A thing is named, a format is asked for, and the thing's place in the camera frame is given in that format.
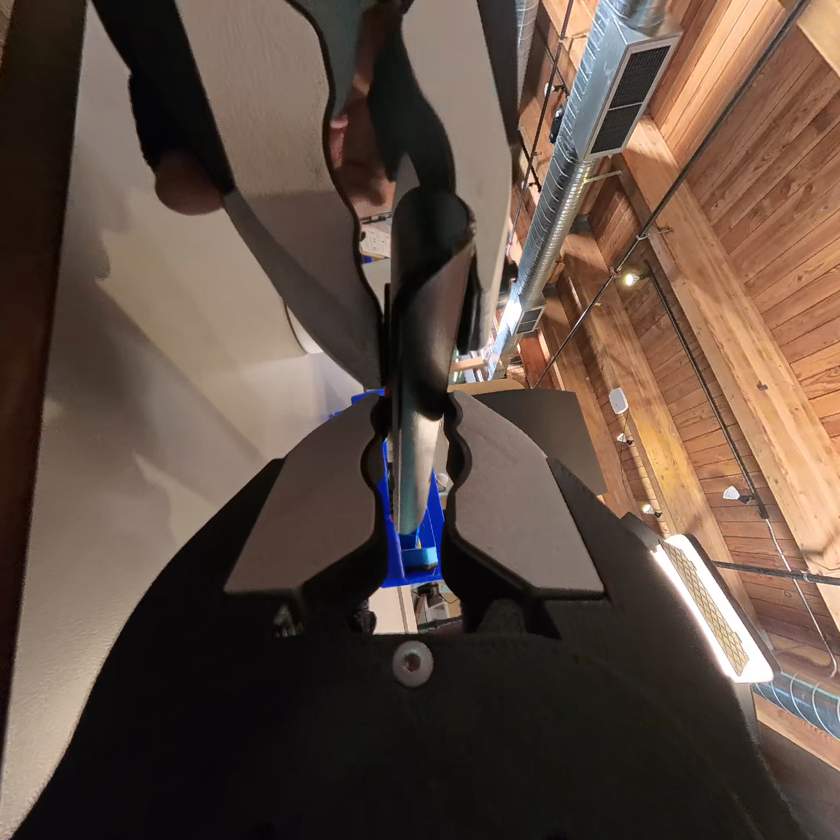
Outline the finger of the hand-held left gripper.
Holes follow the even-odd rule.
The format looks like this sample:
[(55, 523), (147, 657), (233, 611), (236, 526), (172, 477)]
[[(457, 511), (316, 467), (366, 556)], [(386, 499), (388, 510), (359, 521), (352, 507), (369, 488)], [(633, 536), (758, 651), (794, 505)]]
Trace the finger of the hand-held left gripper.
[(397, 195), (410, 161), (419, 184), (448, 190), (475, 219), (476, 263), (458, 348), (481, 350), (497, 309), (513, 142), (513, 2), (401, 2), (368, 98)]
[(280, 1), (177, 10), (234, 180), (227, 215), (324, 353), (357, 382), (381, 384), (382, 308), (333, 179), (332, 79), (314, 21)]

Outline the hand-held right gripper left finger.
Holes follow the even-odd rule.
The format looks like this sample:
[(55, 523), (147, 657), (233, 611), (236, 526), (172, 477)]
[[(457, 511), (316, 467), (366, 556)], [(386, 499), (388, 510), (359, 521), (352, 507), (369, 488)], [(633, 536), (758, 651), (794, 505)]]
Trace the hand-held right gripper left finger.
[(285, 457), (224, 590), (275, 596), (292, 611), (349, 611), (384, 583), (380, 396), (365, 396)]

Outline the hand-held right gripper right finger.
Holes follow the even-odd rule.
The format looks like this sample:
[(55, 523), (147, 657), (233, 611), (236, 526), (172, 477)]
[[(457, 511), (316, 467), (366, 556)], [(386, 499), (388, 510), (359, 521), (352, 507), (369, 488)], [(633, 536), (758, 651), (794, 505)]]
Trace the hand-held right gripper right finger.
[(465, 392), (448, 394), (443, 569), (467, 627), (512, 604), (546, 627), (547, 604), (599, 602), (604, 583), (543, 449)]

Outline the blue plastic bin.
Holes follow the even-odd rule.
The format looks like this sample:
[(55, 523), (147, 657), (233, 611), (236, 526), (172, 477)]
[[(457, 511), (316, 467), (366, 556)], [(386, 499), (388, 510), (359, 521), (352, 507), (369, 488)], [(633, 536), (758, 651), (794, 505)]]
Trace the blue plastic bin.
[[(418, 529), (413, 532), (414, 544), (409, 544), (409, 537), (397, 532), (392, 516), (392, 492), (390, 489), (390, 467), (387, 458), (386, 438), (381, 439), (381, 453), (367, 455), (366, 475), (375, 479), (376, 506), (384, 518), (385, 548), (387, 570), (382, 586), (393, 588), (403, 585), (426, 585), (443, 583), (442, 541), (445, 525), (445, 511), (438, 491), (438, 483), (432, 476), (427, 506)], [(435, 570), (420, 574), (406, 574), (402, 562), (402, 549), (418, 547), (435, 547), (438, 553), (439, 565)]]

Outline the black curved electronic device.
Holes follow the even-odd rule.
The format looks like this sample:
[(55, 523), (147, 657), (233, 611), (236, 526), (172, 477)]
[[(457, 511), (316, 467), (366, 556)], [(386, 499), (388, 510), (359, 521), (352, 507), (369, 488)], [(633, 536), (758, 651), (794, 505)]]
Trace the black curved electronic device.
[(400, 535), (418, 530), (427, 508), (475, 234), (473, 214), (447, 190), (416, 186), (395, 210), (385, 348)]

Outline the person's left hand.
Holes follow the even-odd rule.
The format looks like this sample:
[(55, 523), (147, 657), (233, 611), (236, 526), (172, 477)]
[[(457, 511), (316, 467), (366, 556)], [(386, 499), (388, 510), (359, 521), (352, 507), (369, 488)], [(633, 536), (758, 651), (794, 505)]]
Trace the person's left hand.
[[(368, 108), (372, 81), (373, 69), (357, 66), (347, 101), (329, 126), (333, 169), (359, 218), (391, 209), (396, 191), (385, 173)], [(188, 150), (156, 95), (138, 77), (129, 80), (129, 94), (141, 152), (161, 202), (187, 216), (221, 209), (222, 192)]]

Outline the black wood-edged panel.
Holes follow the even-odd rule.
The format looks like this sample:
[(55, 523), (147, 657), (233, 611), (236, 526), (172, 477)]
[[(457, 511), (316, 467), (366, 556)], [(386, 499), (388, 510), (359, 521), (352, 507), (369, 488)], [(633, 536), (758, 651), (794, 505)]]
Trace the black wood-edged panel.
[(559, 460), (596, 496), (606, 494), (601, 464), (573, 392), (522, 387), (489, 392), (470, 385), (453, 394), (473, 396), (528, 435), (546, 456)]

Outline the softbox light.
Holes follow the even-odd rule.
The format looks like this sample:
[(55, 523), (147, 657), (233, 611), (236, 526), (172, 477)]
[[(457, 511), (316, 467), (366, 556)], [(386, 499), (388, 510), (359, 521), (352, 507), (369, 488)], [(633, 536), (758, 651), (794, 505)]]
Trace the softbox light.
[(691, 534), (657, 535), (628, 512), (623, 524), (646, 545), (693, 616), (720, 671), (734, 684), (768, 684), (778, 663), (758, 628), (729, 592), (707, 551)]

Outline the silver spiral air duct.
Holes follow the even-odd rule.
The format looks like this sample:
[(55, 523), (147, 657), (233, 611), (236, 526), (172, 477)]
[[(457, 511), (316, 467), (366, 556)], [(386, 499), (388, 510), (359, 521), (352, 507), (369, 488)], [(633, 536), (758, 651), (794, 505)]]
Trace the silver spiral air duct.
[(752, 691), (826, 734), (839, 739), (839, 695), (832, 688), (781, 671)]
[(518, 77), (524, 78), (536, 30), (540, 1), (514, 1), (515, 46)]

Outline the silver air duct with vent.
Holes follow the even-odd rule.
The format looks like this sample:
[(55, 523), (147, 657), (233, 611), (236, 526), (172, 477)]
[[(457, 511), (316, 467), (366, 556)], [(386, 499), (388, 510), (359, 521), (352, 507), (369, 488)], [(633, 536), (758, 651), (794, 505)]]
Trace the silver air duct with vent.
[(666, 1), (598, 3), (490, 355), (493, 378), (538, 323), (543, 288), (598, 162), (623, 151), (680, 37)]

